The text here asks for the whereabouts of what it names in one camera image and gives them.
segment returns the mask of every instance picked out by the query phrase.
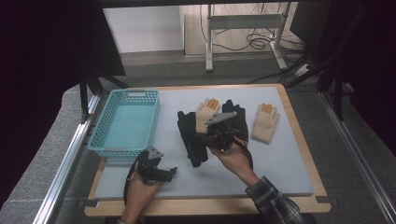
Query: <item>gray floor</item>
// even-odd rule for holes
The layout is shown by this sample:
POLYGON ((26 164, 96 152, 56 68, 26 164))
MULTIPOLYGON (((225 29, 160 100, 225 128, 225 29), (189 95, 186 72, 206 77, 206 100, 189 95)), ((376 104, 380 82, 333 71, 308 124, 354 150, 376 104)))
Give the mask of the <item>gray floor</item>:
MULTIPOLYGON (((214 71, 209 74, 205 72, 203 57, 185 58, 179 52, 125 54, 122 58, 128 77, 120 79, 134 87, 245 84, 278 72, 271 54, 217 56, 214 71)), ((256 83, 274 83, 279 78, 280 76, 270 77, 256 83)), ((332 211, 314 214, 315 220, 317 223, 387 223, 316 92, 316 81, 316 77, 311 77, 295 88, 287 89, 324 187, 333 201, 332 211)), ((111 83, 103 83, 107 89, 116 88, 111 83)), ((59 116, 34 161, 4 204, 0 212, 0 223, 33 222, 73 138, 80 113, 79 88, 75 87, 64 94, 59 116)), ((343 115, 345 125, 356 139, 361 153, 395 202, 396 158, 361 119, 347 97, 343 102, 343 115)), ((112 221, 106 221, 104 217, 86 217, 81 204, 88 196, 99 160, 89 150, 80 151, 50 223, 112 221)), ((232 218, 233 223, 255 223, 254 220, 257 220, 254 217, 240 218, 232 218)), ((162 217, 148 219, 148 223, 212 223, 208 220, 231 222, 226 217, 162 217)))

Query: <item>black cloth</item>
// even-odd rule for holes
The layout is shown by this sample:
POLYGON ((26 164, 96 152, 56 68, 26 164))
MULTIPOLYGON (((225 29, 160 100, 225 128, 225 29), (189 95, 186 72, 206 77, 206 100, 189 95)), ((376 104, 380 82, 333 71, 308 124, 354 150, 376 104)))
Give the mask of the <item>black cloth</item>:
POLYGON ((125 76, 103 10, 57 1, 0 4, 1 204, 38 151, 80 76, 125 76))

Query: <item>white glove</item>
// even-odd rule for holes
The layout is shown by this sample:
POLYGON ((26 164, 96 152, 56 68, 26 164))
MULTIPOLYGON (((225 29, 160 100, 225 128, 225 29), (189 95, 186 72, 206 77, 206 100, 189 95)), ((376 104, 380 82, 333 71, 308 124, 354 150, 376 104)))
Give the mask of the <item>white glove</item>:
POLYGON ((210 119, 214 114, 218 113, 219 109, 220 104, 216 99, 205 99, 204 103, 200 103, 195 112, 196 132, 206 133, 207 125, 205 124, 205 121, 210 119))
POLYGON ((274 135, 279 114, 276 107, 262 104, 257 109, 257 116, 254 120, 254 127, 251 136, 269 144, 274 135))

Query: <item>basket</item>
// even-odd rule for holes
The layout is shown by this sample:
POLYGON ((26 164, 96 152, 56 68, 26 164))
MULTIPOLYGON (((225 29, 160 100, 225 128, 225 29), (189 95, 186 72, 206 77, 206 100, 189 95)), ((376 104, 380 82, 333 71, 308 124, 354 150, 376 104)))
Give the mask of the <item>basket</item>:
POLYGON ((154 141, 158 91, 114 90, 108 96, 88 149, 101 157, 136 157, 154 141))

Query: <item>plaid shirt sleeve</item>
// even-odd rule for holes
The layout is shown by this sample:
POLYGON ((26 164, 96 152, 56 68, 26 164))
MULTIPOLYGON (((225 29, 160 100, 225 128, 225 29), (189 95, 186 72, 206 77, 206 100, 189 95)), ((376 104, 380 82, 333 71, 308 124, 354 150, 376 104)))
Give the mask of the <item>plaid shirt sleeve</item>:
POLYGON ((305 223, 298 205, 284 196, 265 176, 245 190, 269 223, 305 223))

